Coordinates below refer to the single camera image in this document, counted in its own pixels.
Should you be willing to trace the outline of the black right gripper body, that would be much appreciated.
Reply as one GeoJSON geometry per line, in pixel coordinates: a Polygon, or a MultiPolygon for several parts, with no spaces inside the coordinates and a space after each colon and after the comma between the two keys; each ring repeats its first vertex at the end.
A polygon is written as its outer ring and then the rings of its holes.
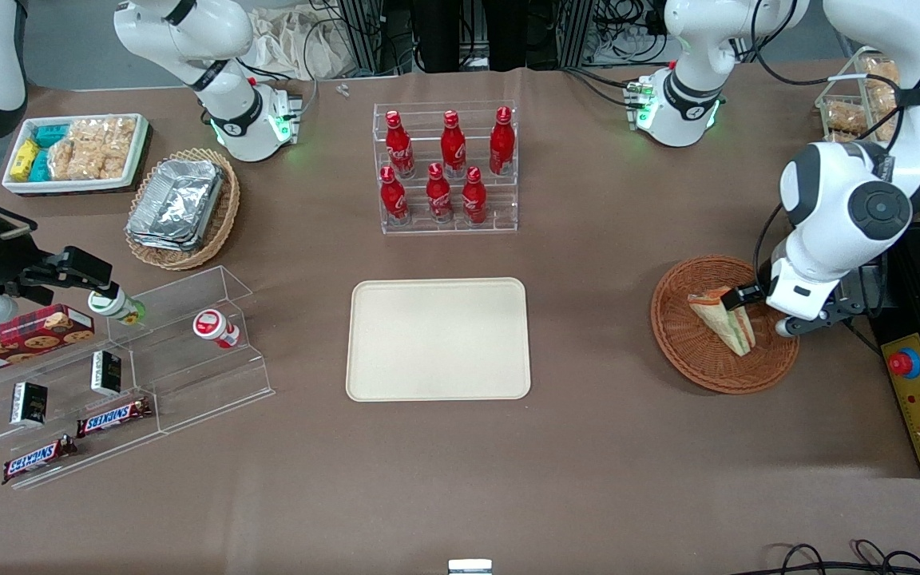
{"type": "Polygon", "coordinates": [[[23,284],[22,277],[26,269],[41,265],[50,254],[38,248],[30,234],[3,239],[2,234],[14,230],[15,227],[10,222],[0,217],[0,295],[19,299],[41,299],[47,292],[46,288],[23,284]]]}

